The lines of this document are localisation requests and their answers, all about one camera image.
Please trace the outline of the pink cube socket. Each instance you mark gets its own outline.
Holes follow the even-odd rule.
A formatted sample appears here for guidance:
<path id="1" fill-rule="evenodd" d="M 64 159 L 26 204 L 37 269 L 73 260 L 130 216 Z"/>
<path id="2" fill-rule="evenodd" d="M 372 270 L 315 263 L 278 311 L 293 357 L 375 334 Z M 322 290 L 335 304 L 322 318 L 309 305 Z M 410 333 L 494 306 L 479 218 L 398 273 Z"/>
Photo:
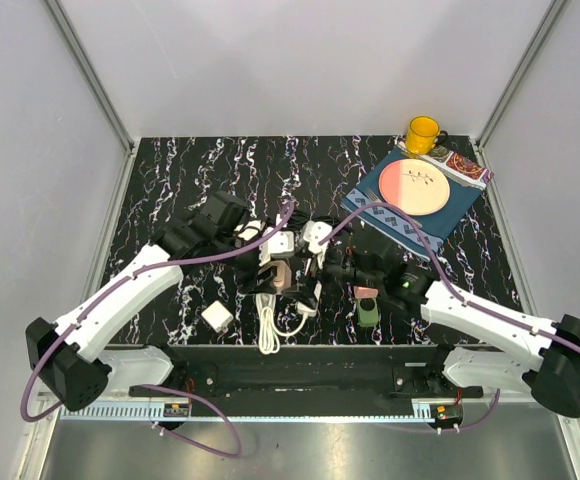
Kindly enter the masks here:
<path id="1" fill-rule="evenodd" d="M 378 297 L 378 290 L 371 287 L 354 286 L 353 287 L 354 297 L 357 300 L 363 299 L 375 299 Z"/>

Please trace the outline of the beige cube socket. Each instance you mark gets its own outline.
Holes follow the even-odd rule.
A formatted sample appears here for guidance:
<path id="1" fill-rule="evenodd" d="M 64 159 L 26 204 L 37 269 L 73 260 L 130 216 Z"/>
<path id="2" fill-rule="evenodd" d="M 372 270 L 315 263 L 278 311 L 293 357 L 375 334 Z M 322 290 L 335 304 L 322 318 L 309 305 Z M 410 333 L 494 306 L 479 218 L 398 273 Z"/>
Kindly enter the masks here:
<path id="1" fill-rule="evenodd" d="M 292 270 L 286 261 L 275 260 L 271 262 L 274 269 L 273 286 L 278 294 L 292 285 Z"/>

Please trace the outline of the green power strip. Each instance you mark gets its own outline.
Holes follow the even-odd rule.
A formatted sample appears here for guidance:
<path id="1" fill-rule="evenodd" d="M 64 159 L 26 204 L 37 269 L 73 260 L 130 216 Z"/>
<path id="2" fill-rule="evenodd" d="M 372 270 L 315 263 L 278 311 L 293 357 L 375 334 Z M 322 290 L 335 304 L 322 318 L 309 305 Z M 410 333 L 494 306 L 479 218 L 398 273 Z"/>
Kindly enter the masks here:
<path id="1" fill-rule="evenodd" d="M 374 328 L 380 323 L 379 309 L 375 298 L 357 300 L 357 325 L 360 328 Z"/>

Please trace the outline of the white triangular power strip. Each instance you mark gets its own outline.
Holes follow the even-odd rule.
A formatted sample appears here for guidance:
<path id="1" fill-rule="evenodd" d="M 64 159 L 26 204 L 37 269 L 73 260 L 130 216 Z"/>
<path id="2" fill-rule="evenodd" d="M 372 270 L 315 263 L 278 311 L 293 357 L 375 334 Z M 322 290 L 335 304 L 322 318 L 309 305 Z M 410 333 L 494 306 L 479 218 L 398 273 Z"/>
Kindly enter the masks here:
<path id="1" fill-rule="evenodd" d="M 238 225 L 235 229 L 234 246 L 236 248 L 250 247 L 254 250 L 252 244 L 256 244 L 256 248 L 263 248 L 270 243 L 276 233 L 277 225 L 261 220 L 250 220 Z"/>

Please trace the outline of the white rectangular power strip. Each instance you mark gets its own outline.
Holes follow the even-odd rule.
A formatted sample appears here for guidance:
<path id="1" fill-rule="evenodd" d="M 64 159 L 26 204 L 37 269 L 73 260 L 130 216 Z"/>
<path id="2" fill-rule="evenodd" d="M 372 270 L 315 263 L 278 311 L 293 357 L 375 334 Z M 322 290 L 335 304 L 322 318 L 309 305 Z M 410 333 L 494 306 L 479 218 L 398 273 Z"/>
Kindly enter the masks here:
<path id="1" fill-rule="evenodd" d="M 315 295 L 308 295 L 296 304 L 297 312 L 305 317 L 314 317 L 317 314 L 319 300 Z"/>

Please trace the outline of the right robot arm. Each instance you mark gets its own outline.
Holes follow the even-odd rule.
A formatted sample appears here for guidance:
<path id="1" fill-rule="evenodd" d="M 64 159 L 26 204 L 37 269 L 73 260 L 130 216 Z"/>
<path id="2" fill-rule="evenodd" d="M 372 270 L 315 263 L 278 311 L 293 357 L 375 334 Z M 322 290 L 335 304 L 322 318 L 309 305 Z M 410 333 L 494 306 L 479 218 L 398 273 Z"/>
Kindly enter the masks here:
<path id="1" fill-rule="evenodd" d="M 308 245 L 323 279 L 368 287 L 408 318 L 419 318 L 474 337 L 487 349 L 444 348 L 441 362 L 424 371 L 436 396 L 457 387 L 489 387 L 528 393 L 544 408 L 580 417 L 580 319 L 535 317 L 454 286 L 438 273 L 389 258 L 379 250 Z"/>

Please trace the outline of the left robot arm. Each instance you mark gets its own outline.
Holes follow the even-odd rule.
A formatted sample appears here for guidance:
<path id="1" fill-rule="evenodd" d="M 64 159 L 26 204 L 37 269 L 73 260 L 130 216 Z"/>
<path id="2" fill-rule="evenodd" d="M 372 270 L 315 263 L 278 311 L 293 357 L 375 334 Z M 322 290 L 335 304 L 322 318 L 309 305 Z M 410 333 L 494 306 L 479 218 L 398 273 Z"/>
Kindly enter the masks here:
<path id="1" fill-rule="evenodd" d="M 37 381 L 71 412 L 84 409 L 104 393 L 143 383 L 166 396 L 178 394 L 185 386 L 186 372 L 168 353 L 144 347 L 109 359 L 104 352 L 110 340 L 196 266 L 224 263 L 256 274 L 261 246 L 284 231 L 293 212 L 293 201 L 284 202 L 278 223 L 245 239 L 246 203 L 216 192 L 201 207 L 167 221 L 121 272 L 80 306 L 53 322 L 33 320 L 25 329 L 32 373 L 21 400 L 22 417 L 29 422 L 35 419 L 28 402 Z"/>

